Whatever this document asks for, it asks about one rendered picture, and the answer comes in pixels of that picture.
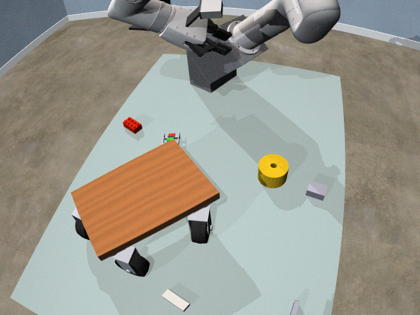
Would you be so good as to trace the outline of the yellow cylinder with centre hole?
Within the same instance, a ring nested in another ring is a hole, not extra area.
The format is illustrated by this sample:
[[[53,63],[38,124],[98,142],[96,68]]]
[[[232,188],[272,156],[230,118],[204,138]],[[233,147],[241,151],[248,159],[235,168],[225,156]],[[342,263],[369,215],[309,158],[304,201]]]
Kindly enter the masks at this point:
[[[266,155],[258,164],[258,180],[267,188],[279,188],[287,179],[288,162],[276,154]]]

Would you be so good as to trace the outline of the red toy brick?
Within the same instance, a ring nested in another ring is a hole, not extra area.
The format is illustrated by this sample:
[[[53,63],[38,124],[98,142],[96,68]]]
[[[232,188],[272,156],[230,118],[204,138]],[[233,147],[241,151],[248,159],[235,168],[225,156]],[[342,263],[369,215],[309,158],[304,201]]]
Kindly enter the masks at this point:
[[[136,134],[142,129],[142,126],[139,122],[135,121],[131,117],[123,121],[123,125],[125,128],[129,129],[131,132]]]

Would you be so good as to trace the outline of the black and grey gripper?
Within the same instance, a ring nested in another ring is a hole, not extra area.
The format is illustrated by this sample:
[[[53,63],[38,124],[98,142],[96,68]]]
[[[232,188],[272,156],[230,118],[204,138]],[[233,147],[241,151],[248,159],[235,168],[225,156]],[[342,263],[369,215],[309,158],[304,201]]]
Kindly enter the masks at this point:
[[[199,57],[211,51],[227,55],[232,48],[220,42],[215,43],[207,38],[207,33],[212,33],[212,36],[223,41],[232,37],[232,33],[219,28],[210,18],[200,19],[199,17],[186,27],[186,19],[193,11],[186,7],[172,5],[169,19],[159,32],[159,36],[173,45],[196,53]]]

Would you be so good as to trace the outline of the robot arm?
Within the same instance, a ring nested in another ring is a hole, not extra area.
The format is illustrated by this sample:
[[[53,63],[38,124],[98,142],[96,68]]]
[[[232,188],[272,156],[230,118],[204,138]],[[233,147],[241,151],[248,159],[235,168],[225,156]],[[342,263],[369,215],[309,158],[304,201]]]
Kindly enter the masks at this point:
[[[172,5],[159,0],[112,0],[107,15],[115,20],[159,33]],[[197,18],[223,18],[222,0],[200,0],[187,17],[186,27]],[[260,45],[291,28],[301,43],[324,38],[340,18],[338,0],[272,0],[243,21],[234,21],[227,31],[231,45],[240,53],[255,54]],[[239,24],[240,23],[240,24]],[[289,24],[290,23],[290,24]]]

